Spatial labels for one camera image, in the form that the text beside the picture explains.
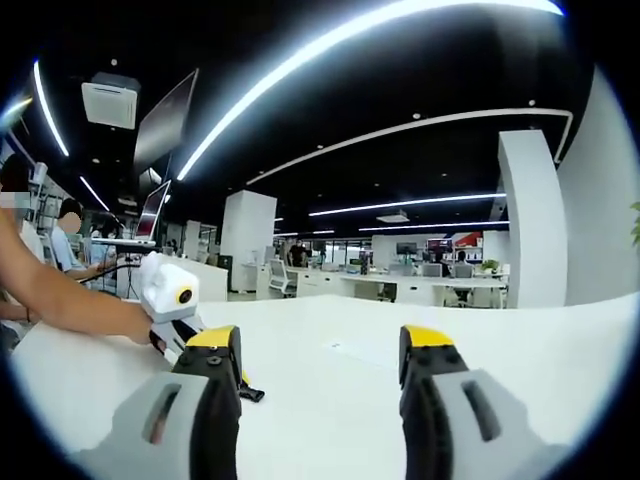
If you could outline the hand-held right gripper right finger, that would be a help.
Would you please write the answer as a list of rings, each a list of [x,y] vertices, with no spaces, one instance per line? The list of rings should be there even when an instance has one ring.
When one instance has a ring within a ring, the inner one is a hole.
[[[469,368],[439,331],[401,328],[399,384],[408,479],[546,479],[566,456],[533,431],[523,402]]]

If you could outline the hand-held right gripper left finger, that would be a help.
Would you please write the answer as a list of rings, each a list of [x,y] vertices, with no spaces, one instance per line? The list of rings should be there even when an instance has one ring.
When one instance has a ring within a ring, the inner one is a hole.
[[[235,479],[242,379],[239,328],[205,330],[171,371],[126,398],[106,437],[73,461],[93,479]]]

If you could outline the person's left hand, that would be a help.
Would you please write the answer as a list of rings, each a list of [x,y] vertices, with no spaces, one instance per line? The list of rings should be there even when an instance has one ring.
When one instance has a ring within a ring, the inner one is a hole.
[[[120,334],[140,345],[150,343],[152,321],[139,303],[122,302],[116,320]]]

